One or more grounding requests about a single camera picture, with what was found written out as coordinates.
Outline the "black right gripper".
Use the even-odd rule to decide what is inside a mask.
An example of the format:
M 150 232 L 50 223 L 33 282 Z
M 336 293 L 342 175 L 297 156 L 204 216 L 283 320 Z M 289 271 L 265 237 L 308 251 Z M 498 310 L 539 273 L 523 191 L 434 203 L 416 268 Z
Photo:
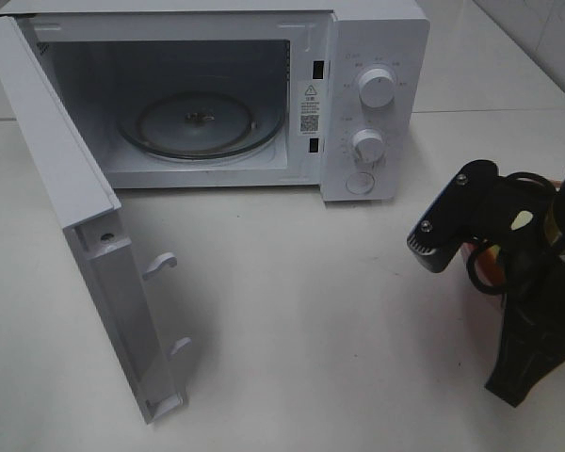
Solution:
M 498 167 L 490 160 L 467 163 L 417 221 L 407 237 L 409 250 L 428 271 L 446 269 L 460 246 L 472 239 L 470 221 L 499 180 Z M 483 293 L 506 295 L 496 362 L 485 388 L 507 402 L 520 405 L 530 390 L 565 362 L 565 180 L 560 188 L 538 174 L 515 172 L 503 179 L 501 195 L 512 209 L 528 210 L 533 218 L 525 225 L 498 236 L 489 236 L 471 254 L 500 247 L 506 282 L 472 283 Z

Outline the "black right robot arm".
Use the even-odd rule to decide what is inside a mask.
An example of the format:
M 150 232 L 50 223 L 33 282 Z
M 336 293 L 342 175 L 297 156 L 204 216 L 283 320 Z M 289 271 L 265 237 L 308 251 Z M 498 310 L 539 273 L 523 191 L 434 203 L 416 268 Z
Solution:
M 472 285 L 504 301 L 486 388 L 510 406 L 565 362 L 565 179 L 500 175 L 490 160 L 463 166 L 407 237 L 420 264 L 446 269 L 459 248 Z

